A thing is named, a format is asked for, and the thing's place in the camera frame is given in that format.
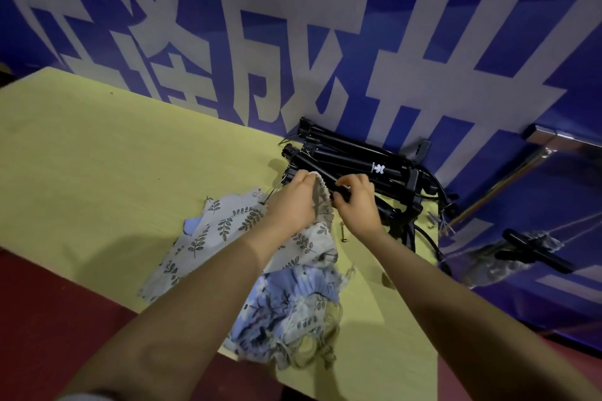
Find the blue floral gathered cloth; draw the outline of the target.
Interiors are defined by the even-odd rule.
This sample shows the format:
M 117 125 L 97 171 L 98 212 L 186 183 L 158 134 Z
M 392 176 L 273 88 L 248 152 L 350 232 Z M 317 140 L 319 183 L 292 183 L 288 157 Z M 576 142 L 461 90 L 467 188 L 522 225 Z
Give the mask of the blue floral gathered cloth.
M 342 273 L 335 265 L 297 265 L 261 275 L 223 348 L 238 360 L 280 370 L 318 359 L 331 368 L 343 314 L 340 294 L 354 274 L 354 267 Z

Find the person's left forearm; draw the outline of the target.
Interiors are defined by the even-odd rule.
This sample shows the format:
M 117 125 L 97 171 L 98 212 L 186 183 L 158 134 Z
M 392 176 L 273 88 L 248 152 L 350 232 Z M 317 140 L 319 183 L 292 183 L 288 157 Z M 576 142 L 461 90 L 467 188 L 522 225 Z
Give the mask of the person's left forearm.
M 187 401 L 269 260 L 305 226 L 264 218 L 121 329 L 56 401 Z

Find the person's left hand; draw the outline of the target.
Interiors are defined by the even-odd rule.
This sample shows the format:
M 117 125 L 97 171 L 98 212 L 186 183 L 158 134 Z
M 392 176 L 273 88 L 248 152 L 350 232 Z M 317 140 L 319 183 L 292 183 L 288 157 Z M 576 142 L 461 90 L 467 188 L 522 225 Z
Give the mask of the person's left hand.
M 286 240 L 314 220 L 313 194 L 293 194 L 290 182 L 269 199 L 267 213 L 261 223 L 267 224 Z

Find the person's right hand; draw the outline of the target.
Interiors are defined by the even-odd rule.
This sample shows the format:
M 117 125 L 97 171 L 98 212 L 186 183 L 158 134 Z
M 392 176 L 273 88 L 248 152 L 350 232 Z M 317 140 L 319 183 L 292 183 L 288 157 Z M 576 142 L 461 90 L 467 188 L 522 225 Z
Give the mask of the person's right hand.
M 350 193 L 348 203 L 352 206 L 350 217 L 341 217 L 345 226 L 365 246 L 377 239 L 387 238 L 376 207 L 374 185 L 365 174 L 350 174 L 341 177 L 336 184 Z

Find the chrome metal rail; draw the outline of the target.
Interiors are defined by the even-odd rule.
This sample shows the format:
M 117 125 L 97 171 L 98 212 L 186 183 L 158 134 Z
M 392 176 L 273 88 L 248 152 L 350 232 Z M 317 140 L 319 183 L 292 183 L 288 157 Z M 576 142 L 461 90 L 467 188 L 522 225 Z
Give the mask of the chrome metal rail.
M 579 155 L 589 159 L 602 159 L 602 136 L 585 138 L 537 123 L 530 124 L 521 137 L 538 146 L 521 163 L 492 185 L 481 197 L 449 222 L 451 227 L 466 221 L 488 202 L 531 171 L 550 160 L 557 153 Z

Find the person's right forearm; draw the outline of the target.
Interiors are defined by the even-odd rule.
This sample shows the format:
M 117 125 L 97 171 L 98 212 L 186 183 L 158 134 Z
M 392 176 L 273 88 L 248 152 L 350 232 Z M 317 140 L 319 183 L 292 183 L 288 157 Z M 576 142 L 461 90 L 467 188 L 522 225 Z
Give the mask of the person's right forearm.
M 472 401 L 602 401 L 602 391 L 534 332 L 383 228 L 357 238 Z

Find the blue banner white characters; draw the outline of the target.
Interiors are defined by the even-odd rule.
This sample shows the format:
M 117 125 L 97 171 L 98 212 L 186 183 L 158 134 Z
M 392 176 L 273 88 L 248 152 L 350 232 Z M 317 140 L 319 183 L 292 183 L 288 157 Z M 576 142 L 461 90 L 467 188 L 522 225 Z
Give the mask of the blue banner white characters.
M 602 0 L 0 0 L 0 64 L 53 67 L 279 136 L 302 116 L 409 155 L 460 214 L 538 146 L 532 123 L 602 136 Z M 479 289 L 602 351 L 602 159 L 555 154 L 442 249 L 550 231 L 578 268 Z

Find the white leaf-print cloth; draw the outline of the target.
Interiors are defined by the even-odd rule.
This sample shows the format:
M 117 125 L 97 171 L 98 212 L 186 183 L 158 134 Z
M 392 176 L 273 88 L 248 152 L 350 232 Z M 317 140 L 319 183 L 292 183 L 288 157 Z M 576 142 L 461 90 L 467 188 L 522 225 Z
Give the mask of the white leaf-print cloth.
M 172 248 L 141 286 L 147 303 L 163 295 L 227 244 L 254 228 L 268 210 L 268 193 L 256 187 L 243 194 L 207 198 L 203 213 L 187 219 Z M 260 276 L 255 293 L 283 289 L 298 296 L 320 292 L 337 301 L 345 284 L 336 263 L 332 235 L 334 209 L 324 180 L 317 175 L 312 192 L 313 223 L 280 245 Z

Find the black tripod white logo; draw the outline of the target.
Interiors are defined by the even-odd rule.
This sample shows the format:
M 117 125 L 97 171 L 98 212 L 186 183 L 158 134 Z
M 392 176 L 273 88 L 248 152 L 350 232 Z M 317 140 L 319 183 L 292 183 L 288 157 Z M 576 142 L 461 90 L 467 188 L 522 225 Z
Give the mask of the black tripod white logo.
M 336 153 L 321 146 L 308 148 L 295 147 L 288 143 L 282 149 L 282 157 L 290 168 L 314 170 L 322 176 L 327 189 L 338 191 L 346 201 L 350 193 L 344 192 L 336 182 L 347 174 L 366 174 L 375 188 L 376 194 L 383 195 L 400 203 L 404 209 L 393 207 L 381 198 L 376 198 L 376 206 L 383 226 L 388 227 L 389 234 L 400 239 L 411 250 L 415 251 L 415 235 L 421 234 L 433 251 L 438 251 L 438 245 L 433 238 L 415 224 L 422 214 L 423 201 L 433 200 L 429 195 L 421 193 L 419 188 L 420 173 L 417 169 L 395 170 L 383 163 L 367 162 L 348 154 Z

